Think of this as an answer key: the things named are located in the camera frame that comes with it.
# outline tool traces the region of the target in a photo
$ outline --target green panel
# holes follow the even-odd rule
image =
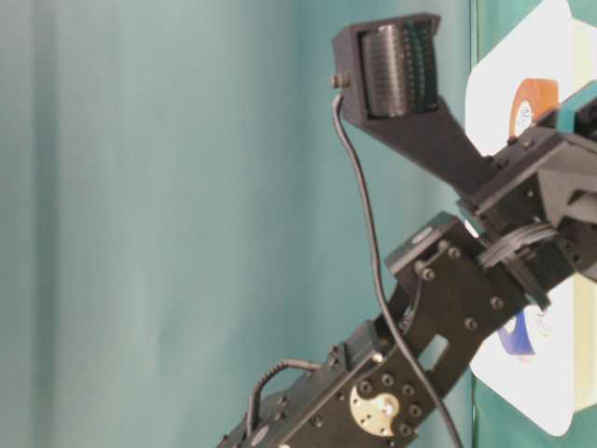
[[[461,119],[461,0],[3,2],[1,446],[215,446],[270,364],[321,359],[377,314],[330,41],[421,10],[443,16],[440,90]],[[349,133],[383,254],[453,209]],[[448,402],[468,445],[468,374]],[[418,446],[445,442],[433,415]]]
[[[482,381],[473,380],[473,393],[476,416],[473,445],[475,447],[589,448],[595,446],[597,441],[595,408],[577,413],[566,434],[552,437],[495,394]]]
[[[539,3],[538,0],[472,0],[477,14],[471,23],[471,34],[478,42],[477,58],[473,56],[473,62],[491,51]],[[575,18],[597,23],[597,8],[593,0],[570,0],[569,4]],[[480,380],[474,380],[474,402],[474,446],[478,448],[592,447],[597,440],[597,406],[577,413],[568,432],[556,438],[519,413]]]

